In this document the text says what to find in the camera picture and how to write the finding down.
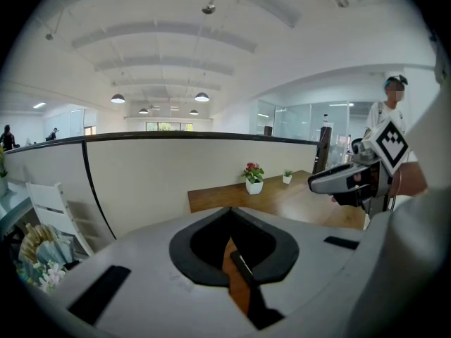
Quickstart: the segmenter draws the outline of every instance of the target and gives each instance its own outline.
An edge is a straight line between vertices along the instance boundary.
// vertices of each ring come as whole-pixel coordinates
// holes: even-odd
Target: ceiling
[[[349,0],[370,4],[381,0]],[[227,99],[240,69],[336,0],[47,0],[35,20],[131,101]]]
[[[46,103],[40,108],[33,108],[39,103]],[[51,109],[66,105],[66,102],[57,99],[42,98],[20,92],[10,92],[7,90],[0,90],[0,113],[4,112],[26,112],[44,114]]]

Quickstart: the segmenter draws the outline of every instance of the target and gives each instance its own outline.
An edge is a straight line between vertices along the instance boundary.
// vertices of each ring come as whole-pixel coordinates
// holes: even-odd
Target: white partition wall
[[[81,143],[6,154],[5,168],[8,179],[17,182],[49,186],[61,183],[80,230],[85,235],[96,237],[87,238],[94,251],[114,240],[89,185]]]
[[[243,182],[246,163],[264,177],[311,172],[316,145],[224,139],[130,139],[88,142],[100,206],[117,238],[189,213],[190,190]]]

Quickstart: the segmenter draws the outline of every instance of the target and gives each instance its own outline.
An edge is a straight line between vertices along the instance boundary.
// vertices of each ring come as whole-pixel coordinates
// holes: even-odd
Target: white shirt
[[[382,107],[382,112],[379,114],[379,106]],[[385,103],[374,103],[369,110],[368,118],[366,119],[366,127],[373,130],[374,127],[381,121],[385,120],[388,116],[395,122],[400,130],[406,132],[406,122],[404,118],[401,118],[399,109],[390,109]]]

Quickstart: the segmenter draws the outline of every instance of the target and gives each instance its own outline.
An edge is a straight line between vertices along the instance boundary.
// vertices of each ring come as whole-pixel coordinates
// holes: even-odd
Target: window
[[[96,134],[96,127],[85,127],[85,135],[95,135]]]
[[[147,132],[192,132],[192,123],[146,123]]]

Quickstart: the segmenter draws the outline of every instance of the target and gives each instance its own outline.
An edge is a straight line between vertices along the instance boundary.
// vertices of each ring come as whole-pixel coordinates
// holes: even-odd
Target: person
[[[49,135],[50,140],[55,140],[56,139],[56,132],[58,132],[58,129],[55,128]]]
[[[387,95],[387,101],[379,101],[371,106],[366,119],[364,136],[367,136],[377,124],[384,121],[388,116],[391,117],[402,133],[405,133],[406,123],[401,110],[397,107],[397,104],[404,98],[405,85],[407,85],[407,79],[402,75],[391,76],[385,81],[384,90]]]
[[[3,144],[4,151],[12,150],[16,146],[16,140],[11,134],[9,125],[5,125],[5,132],[0,136],[0,142]]]

